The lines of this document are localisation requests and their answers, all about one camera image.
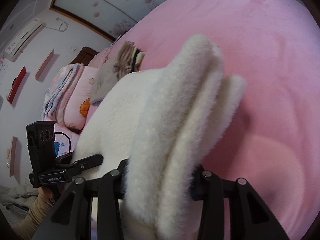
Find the beige left sleeve forearm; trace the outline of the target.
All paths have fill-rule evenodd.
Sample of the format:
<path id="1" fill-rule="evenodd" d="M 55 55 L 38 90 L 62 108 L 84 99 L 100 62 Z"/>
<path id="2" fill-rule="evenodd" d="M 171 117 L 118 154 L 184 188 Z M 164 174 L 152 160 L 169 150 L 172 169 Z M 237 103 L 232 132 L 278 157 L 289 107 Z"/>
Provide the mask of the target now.
<path id="1" fill-rule="evenodd" d="M 41 197 L 37 197 L 21 225 L 12 228 L 18 239 L 32 239 L 52 207 L 52 205 L 45 202 Z"/>

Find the person's left hand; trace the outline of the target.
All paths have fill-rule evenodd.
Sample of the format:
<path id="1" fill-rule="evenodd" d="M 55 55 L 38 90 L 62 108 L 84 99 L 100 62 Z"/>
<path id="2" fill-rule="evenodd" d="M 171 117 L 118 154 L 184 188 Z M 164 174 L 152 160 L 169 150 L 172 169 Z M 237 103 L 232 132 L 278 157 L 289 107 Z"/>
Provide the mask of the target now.
<path id="1" fill-rule="evenodd" d="M 40 198 L 44 202 L 46 202 L 50 206 L 53 206 L 55 204 L 54 194 L 50 189 L 48 189 L 46 187 L 39 187 L 37 190 L 38 190 Z"/>

